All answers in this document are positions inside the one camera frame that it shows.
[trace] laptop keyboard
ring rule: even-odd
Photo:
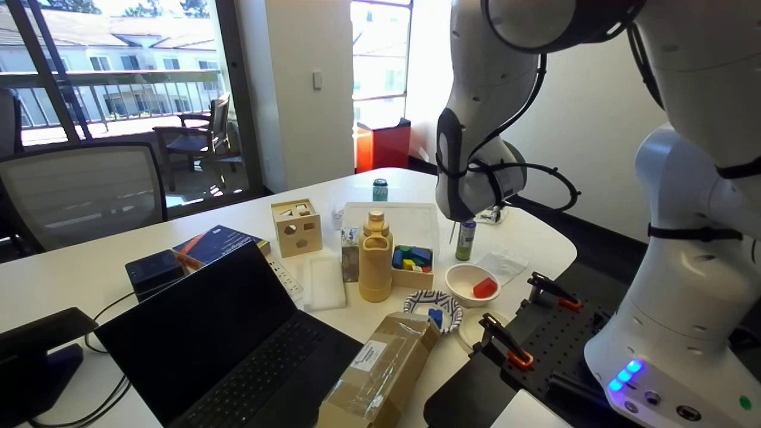
[[[277,388],[317,348],[323,335],[290,320],[186,414],[181,427],[243,428]]]

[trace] laptop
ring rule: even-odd
[[[362,344],[294,305],[246,244],[95,330],[162,426],[312,426]]]

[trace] tree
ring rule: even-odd
[[[185,11],[185,16],[191,18],[208,18],[209,8],[206,0],[185,0],[180,2],[180,6]]]
[[[152,17],[164,14],[164,9],[160,5],[161,0],[148,0],[148,5],[139,2],[137,6],[124,9],[124,16],[142,16]]]
[[[29,7],[27,0],[21,0],[25,8]],[[4,5],[5,0],[0,0],[0,5]],[[48,0],[48,4],[41,4],[42,9],[53,9],[57,11],[80,12],[83,14],[101,14],[100,9],[93,3],[93,0]]]

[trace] wooden box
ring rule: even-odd
[[[394,245],[394,250],[396,250],[398,247],[404,247],[405,245]],[[413,270],[404,270],[404,269],[395,269],[393,266],[391,267],[391,286],[394,287],[406,287],[408,289],[417,289],[417,290],[430,290],[433,289],[433,268],[434,263],[436,262],[435,257],[433,257],[433,250],[430,248],[425,247],[418,247],[418,248],[424,248],[431,252],[431,272],[415,272]]]
[[[309,199],[272,204],[272,219],[280,256],[290,257],[323,249],[320,214]]]

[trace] trash can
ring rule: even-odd
[[[411,123],[401,118],[388,127],[370,127],[357,122],[357,172],[378,168],[407,168]]]

